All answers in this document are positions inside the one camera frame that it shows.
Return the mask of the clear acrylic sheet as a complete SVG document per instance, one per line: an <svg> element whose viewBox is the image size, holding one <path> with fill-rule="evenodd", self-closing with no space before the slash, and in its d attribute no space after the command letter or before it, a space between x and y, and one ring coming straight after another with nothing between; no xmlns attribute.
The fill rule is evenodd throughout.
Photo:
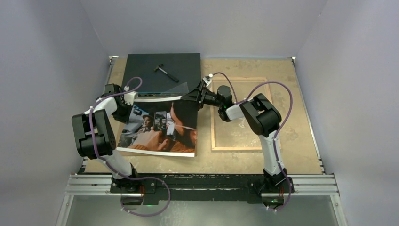
<svg viewBox="0 0 399 226"><path fill-rule="evenodd" d="M162 94L177 93L186 94L189 92L187 82L184 83L143 83L137 90L140 94Z"/></svg>

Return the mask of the large printed photo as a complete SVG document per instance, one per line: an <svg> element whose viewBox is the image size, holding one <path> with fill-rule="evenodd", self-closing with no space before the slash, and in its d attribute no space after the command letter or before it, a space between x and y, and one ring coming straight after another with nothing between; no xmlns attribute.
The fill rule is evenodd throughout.
<svg viewBox="0 0 399 226"><path fill-rule="evenodd" d="M198 104L181 97L138 98L121 129L117 150L158 156L195 157Z"/></svg>

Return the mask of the white wooden picture frame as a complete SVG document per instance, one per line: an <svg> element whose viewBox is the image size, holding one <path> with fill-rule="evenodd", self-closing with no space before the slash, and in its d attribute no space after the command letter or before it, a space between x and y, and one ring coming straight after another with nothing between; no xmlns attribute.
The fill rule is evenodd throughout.
<svg viewBox="0 0 399 226"><path fill-rule="evenodd" d="M239 101L243 100L257 85L266 82L262 77L232 77ZM258 135L253 133L247 120L239 118L231 122L221 120L217 108L211 107L211 151L215 153L260 153L262 151Z"/></svg>

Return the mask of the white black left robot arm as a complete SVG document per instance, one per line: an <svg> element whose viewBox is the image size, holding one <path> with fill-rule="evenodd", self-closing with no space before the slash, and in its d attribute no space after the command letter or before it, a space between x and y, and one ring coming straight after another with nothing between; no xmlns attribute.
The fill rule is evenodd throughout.
<svg viewBox="0 0 399 226"><path fill-rule="evenodd" d="M112 185L130 193L140 188L140 179L134 166L117 151L109 118L128 123L136 97L137 92L129 87L108 84L89 110L72 117L78 154L102 163L112 173Z"/></svg>

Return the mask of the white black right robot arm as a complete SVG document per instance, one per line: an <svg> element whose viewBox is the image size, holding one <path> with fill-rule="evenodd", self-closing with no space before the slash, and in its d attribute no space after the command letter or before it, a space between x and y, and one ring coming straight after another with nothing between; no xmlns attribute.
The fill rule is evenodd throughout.
<svg viewBox="0 0 399 226"><path fill-rule="evenodd" d="M244 118L261 142L264 162L262 186L271 192L283 186L291 188L292 184L278 146L282 117L265 95L258 94L252 99L235 104L230 87L222 85L214 93L201 82L181 99L195 102L199 109L204 105L218 107L219 116L225 122Z"/></svg>

